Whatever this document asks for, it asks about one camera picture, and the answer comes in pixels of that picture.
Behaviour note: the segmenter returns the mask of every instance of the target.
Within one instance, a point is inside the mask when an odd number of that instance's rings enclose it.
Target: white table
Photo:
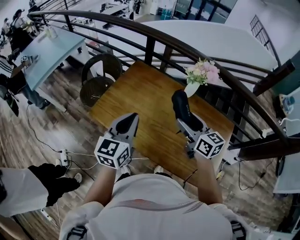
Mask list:
[[[56,106],[63,112],[66,108],[60,104],[57,100],[53,99],[47,93],[45,93],[40,86],[49,77],[49,75],[64,61],[73,51],[81,47],[81,57],[87,62],[90,59],[87,47],[85,45],[85,38],[74,34],[72,32],[55,28],[58,35],[57,38],[44,37],[44,33],[41,33],[35,38],[32,43],[20,54],[16,59],[15,64],[21,64],[21,57],[24,55],[35,56],[39,55],[38,61],[24,70],[27,84],[31,90],[35,90],[39,95],[47,99],[50,103]],[[91,68],[93,76],[97,76],[94,68]]]

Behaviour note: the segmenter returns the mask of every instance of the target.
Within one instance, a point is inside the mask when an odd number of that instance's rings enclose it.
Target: flower bouquet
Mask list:
[[[187,86],[184,89],[187,97],[191,97],[200,85],[216,83],[219,81],[220,70],[215,66],[215,62],[206,59],[199,61],[192,67],[186,68]]]

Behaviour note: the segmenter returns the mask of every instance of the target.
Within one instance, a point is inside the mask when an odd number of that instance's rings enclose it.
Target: black pants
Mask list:
[[[41,181],[49,193],[46,207],[53,206],[64,193],[80,187],[76,179],[62,178],[67,170],[63,166],[45,163],[39,167],[30,166],[28,169]]]
[[[166,174],[166,173],[163,173],[163,172],[158,172],[158,173],[155,173],[155,174],[163,175],[163,176],[168,177],[168,178],[172,178],[169,174]],[[131,174],[129,174],[129,173],[122,174],[116,182],[118,182],[118,181],[120,181],[124,178],[128,178],[130,176],[131,176]]]

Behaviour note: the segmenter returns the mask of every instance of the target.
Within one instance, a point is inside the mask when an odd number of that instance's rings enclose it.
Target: desk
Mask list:
[[[63,112],[66,108],[58,101],[41,90],[41,84],[47,79],[47,77],[64,61],[72,51],[77,48],[82,48],[82,57],[85,58],[85,62],[90,59],[88,50],[85,45],[85,38],[77,34],[71,33],[66,30],[55,28],[58,35],[57,38],[52,39],[44,37],[44,33],[36,37],[32,43],[30,43],[25,50],[16,59],[15,64],[21,64],[21,57],[24,55],[35,56],[39,55],[39,59],[35,64],[32,64],[29,68],[24,70],[27,84],[31,90],[37,91],[40,96],[47,99],[53,105]],[[96,71],[92,69],[93,76],[96,76]]]
[[[196,169],[196,162],[188,159],[184,151],[184,135],[176,134],[179,129],[171,97],[178,89],[183,89],[183,86],[155,68],[138,61],[97,101],[90,115],[108,128],[117,117],[126,113],[138,113],[140,121],[134,140],[136,150],[185,179]],[[191,111],[199,115],[210,128],[218,131],[228,144],[233,124],[198,96],[189,98],[189,104]],[[227,146],[213,158],[215,169],[221,163]],[[195,185],[196,175],[189,182]]]

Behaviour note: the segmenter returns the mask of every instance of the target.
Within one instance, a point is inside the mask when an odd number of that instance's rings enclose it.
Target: wooden table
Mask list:
[[[195,169],[194,160],[188,159],[183,134],[176,134],[175,113],[171,97],[184,87],[168,76],[140,61],[134,63],[93,106],[90,114],[108,128],[111,122],[126,113],[138,113],[140,117],[134,147],[164,169],[185,179]],[[214,107],[198,96],[189,98],[191,111],[200,116],[227,141],[227,149],[233,124]],[[215,169],[222,160],[222,153],[213,158]],[[195,176],[190,178],[195,184]]]

